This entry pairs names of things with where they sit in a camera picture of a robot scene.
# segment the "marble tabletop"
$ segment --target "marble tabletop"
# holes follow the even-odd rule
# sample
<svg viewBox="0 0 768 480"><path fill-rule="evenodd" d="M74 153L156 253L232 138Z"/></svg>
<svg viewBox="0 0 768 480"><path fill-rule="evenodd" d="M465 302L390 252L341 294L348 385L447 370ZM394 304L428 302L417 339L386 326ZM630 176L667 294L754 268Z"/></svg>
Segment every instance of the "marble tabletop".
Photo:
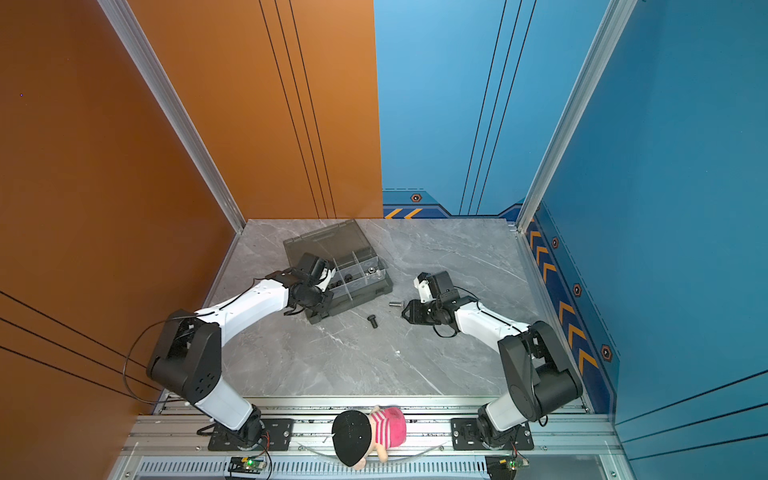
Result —
<svg viewBox="0 0 768 480"><path fill-rule="evenodd" d="M249 220L212 302L242 292L254 277L288 267L283 241L340 220ZM496 396L505 389L496 352L460 333L439 338L413 326L390 301L418 298L413 279L447 270L491 310L538 319L518 250L504 220L357 220L387 264L389 295L310 325L274 313L222 352L224 378L244 396ZM376 315L379 328L366 320Z"/></svg>

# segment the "vent grille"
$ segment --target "vent grille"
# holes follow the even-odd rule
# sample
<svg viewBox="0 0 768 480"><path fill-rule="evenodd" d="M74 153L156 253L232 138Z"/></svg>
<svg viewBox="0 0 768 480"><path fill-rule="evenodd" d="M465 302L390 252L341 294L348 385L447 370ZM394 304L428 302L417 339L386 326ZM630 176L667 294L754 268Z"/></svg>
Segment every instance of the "vent grille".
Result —
<svg viewBox="0 0 768 480"><path fill-rule="evenodd" d="M272 480L292 478L488 478L485 457L460 455L430 457L412 462L370 462L355 472L341 464L323 458L280 457L273 455ZM229 457L144 457L137 478L226 478Z"/></svg>

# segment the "plush toy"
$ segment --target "plush toy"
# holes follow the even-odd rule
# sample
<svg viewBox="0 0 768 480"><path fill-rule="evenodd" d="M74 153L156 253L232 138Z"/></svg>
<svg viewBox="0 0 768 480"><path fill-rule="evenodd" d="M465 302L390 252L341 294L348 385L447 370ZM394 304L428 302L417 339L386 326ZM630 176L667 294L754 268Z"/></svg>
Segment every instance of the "plush toy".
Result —
<svg viewBox="0 0 768 480"><path fill-rule="evenodd" d="M386 449L399 447L406 440L406 418L397 407L370 415L358 410L341 412L333 420L333 448L341 462L355 470L366 466L366 457L376 449L380 462L387 461Z"/></svg>

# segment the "robotic arm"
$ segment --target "robotic arm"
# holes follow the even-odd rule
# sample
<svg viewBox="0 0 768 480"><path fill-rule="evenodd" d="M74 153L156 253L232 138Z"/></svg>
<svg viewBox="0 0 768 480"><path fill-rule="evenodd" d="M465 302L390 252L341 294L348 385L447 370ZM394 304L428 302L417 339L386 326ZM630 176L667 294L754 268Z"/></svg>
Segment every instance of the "robotic arm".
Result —
<svg viewBox="0 0 768 480"><path fill-rule="evenodd" d="M547 323L515 322L473 296L460 296L447 272L422 273L413 283L420 298L402 311L409 323L449 325L455 334L472 335L501 355L508 391L478 411L477 427L486 446L502 447L517 425L535 422L581 396L581 379ZM534 368L533 358L544 364Z"/></svg>
<svg viewBox="0 0 768 480"><path fill-rule="evenodd" d="M221 347L246 327L286 307L325 313L335 270L306 253L297 267L271 273L257 285L195 313L179 310L164 324L147 376L209 415L243 450L260 440L260 410L221 377Z"/></svg>

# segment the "mounting plate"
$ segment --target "mounting plate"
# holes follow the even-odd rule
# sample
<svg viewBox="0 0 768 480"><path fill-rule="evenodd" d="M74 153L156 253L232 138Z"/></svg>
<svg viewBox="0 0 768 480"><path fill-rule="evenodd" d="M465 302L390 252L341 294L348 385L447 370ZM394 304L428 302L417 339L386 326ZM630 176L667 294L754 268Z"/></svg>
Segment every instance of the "mounting plate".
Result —
<svg viewBox="0 0 768 480"><path fill-rule="evenodd" d="M293 419L261 419L264 423L264 435L270 434L270 452L285 452L290 445L293 436ZM264 439L261 439L251 450L261 452L264 448ZM224 427L216 425L214 433L208 442L210 452L233 452L243 447L240 440L233 437Z"/></svg>
<svg viewBox="0 0 768 480"><path fill-rule="evenodd" d="M477 418L451 419L451 430L454 450L513 450L513 442L517 450L533 450L534 447L528 422L516 426L515 432L510 435L509 442L500 449L489 449L483 445L480 431L477 428Z"/></svg>

